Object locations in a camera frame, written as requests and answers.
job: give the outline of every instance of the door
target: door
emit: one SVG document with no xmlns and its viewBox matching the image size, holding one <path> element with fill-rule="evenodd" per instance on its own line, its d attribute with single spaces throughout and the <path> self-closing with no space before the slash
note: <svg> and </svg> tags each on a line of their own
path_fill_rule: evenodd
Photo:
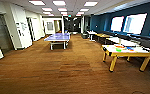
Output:
<svg viewBox="0 0 150 94">
<path fill-rule="evenodd" d="M 32 39 L 32 41 L 34 41 L 35 40 L 35 36 L 34 36 L 34 32 L 33 32 L 31 18 L 27 18 L 27 23 L 28 23 L 31 39 Z"/>
<path fill-rule="evenodd" d="M 3 15 L 0 15 L 0 49 L 3 54 L 14 50 Z"/>
</svg>

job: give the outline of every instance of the ping pong table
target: ping pong table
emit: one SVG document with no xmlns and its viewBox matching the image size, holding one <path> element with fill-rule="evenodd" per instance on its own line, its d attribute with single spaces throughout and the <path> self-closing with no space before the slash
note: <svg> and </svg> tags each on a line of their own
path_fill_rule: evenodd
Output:
<svg viewBox="0 0 150 94">
<path fill-rule="evenodd" d="M 50 41 L 51 50 L 53 50 L 54 44 L 63 44 L 64 49 L 66 49 L 69 40 L 70 40 L 70 33 L 56 33 L 44 39 L 44 41 Z"/>
</svg>

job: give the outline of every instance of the ceiling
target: ceiling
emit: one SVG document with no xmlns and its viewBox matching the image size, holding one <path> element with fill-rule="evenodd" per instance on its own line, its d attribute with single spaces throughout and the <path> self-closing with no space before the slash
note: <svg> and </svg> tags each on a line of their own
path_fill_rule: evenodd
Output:
<svg viewBox="0 0 150 94">
<path fill-rule="evenodd" d="M 82 8 L 88 8 L 89 11 L 85 12 L 84 15 L 99 15 L 107 12 L 115 12 L 122 9 L 126 9 L 129 7 L 137 6 L 143 3 L 150 2 L 150 0 L 63 0 L 66 2 L 65 6 L 56 6 L 53 4 L 52 1 L 54 0 L 42 0 L 46 5 L 43 6 L 34 6 L 29 0 L 0 0 L 5 2 L 10 2 L 19 6 L 22 6 L 24 9 L 39 13 L 43 16 L 47 16 L 46 14 L 43 14 L 42 8 L 52 8 L 52 14 L 55 16 L 62 16 L 61 13 L 58 11 L 58 8 L 66 8 L 68 11 L 68 14 L 71 14 L 72 17 L 74 17 L 77 12 L 80 11 Z M 91 2 L 91 1 L 97 1 L 98 4 L 94 7 L 85 7 L 85 2 Z"/>
</svg>

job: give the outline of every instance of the wooden floor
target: wooden floor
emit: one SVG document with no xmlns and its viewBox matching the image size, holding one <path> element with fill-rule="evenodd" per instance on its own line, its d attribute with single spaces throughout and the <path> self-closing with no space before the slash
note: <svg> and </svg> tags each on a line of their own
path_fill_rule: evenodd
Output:
<svg viewBox="0 0 150 94">
<path fill-rule="evenodd" d="M 150 94 L 149 67 L 140 72 L 141 62 L 119 58 L 110 73 L 100 47 L 76 34 L 65 50 L 40 39 L 11 51 L 0 60 L 0 94 Z"/>
</svg>

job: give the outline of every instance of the recessed light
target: recessed light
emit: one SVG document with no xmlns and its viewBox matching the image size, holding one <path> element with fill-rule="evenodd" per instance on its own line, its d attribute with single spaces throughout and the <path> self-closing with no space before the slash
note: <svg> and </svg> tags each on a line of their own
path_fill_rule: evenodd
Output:
<svg viewBox="0 0 150 94">
<path fill-rule="evenodd" d="M 49 14 L 48 16 L 55 16 L 54 14 Z"/>
<path fill-rule="evenodd" d="M 51 8 L 42 8 L 44 11 L 52 11 Z"/>
<path fill-rule="evenodd" d="M 51 14 L 50 12 L 43 12 L 44 14 Z"/>
<path fill-rule="evenodd" d="M 95 6 L 98 2 L 86 2 L 84 6 Z"/>
<path fill-rule="evenodd" d="M 84 14 L 84 12 L 78 12 L 77 14 Z"/>
<path fill-rule="evenodd" d="M 67 11 L 66 8 L 58 8 L 59 11 Z"/>
<path fill-rule="evenodd" d="M 61 12 L 61 14 L 67 14 L 67 12 Z"/>
<path fill-rule="evenodd" d="M 64 6 L 66 3 L 64 1 L 53 1 L 56 6 Z"/>
<path fill-rule="evenodd" d="M 88 11 L 89 9 L 80 9 L 80 11 Z"/>
<path fill-rule="evenodd" d="M 29 2 L 34 5 L 45 5 L 45 3 L 43 3 L 42 1 L 29 1 Z"/>
</svg>

